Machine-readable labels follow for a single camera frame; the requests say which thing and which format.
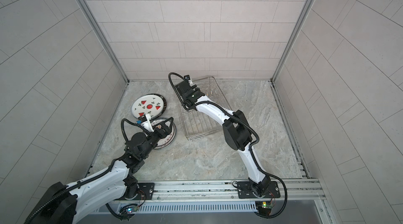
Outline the orange sunburst plate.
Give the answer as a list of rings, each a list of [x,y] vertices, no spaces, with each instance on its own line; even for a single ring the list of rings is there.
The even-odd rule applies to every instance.
[[[154,149],[167,147],[176,137],[176,125],[173,118],[145,120],[140,125],[146,130],[146,135],[151,139]]]

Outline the dark striped rim plate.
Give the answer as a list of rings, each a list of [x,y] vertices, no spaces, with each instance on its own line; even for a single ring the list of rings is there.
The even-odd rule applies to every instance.
[[[152,116],[152,117],[151,117],[151,119],[154,120],[154,119],[157,119],[158,117],[162,116],[163,113],[166,111],[166,108],[167,108],[167,100],[165,99],[165,97],[163,97],[162,95],[157,94],[157,93],[151,93],[151,95],[153,95],[153,96],[155,96],[155,97],[159,97],[159,98],[161,98],[162,101],[163,101],[163,108],[162,108],[162,110],[159,112],[158,115],[155,115],[155,116]]]

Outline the white watermelon plate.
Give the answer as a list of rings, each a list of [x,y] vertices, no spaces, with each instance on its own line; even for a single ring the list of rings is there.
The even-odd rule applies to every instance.
[[[149,114],[150,117],[158,115],[162,108],[163,101],[161,98],[147,94],[134,101],[131,112],[138,119],[143,114]]]

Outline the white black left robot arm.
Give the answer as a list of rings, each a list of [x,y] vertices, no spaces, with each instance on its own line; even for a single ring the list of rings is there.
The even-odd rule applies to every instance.
[[[134,198],[139,190],[134,174],[144,165],[160,140],[174,127],[168,118],[152,125],[148,115],[134,123],[121,120],[124,154],[93,175],[64,185],[50,186],[25,220],[27,224],[76,224],[101,206],[123,196]]]

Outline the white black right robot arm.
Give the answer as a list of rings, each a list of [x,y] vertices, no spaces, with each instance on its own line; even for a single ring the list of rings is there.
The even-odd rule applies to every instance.
[[[259,136],[249,126],[243,112],[221,107],[190,80],[183,79],[178,84],[170,81],[170,84],[185,110],[201,112],[222,126],[227,145],[241,156],[255,196],[263,197],[268,194],[270,175],[260,166],[253,148],[253,145],[259,142]]]

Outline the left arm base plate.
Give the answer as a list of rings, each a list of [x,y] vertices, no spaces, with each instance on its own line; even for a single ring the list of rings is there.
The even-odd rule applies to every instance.
[[[136,183],[130,185],[123,197],[125,200],[151,200],[154,186],[154,183]]]

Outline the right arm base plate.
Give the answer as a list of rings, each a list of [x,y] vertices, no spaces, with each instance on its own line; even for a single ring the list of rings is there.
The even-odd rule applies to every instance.
[[[240,199],[260,199],[260,198],[272,199],[281,197],[279,186],[276,181],[271,181],[269,183],[268,189],[262,196],[258,196],[253,192],[250,181],[237,182],[237,189],[238,189],[238,197]]]

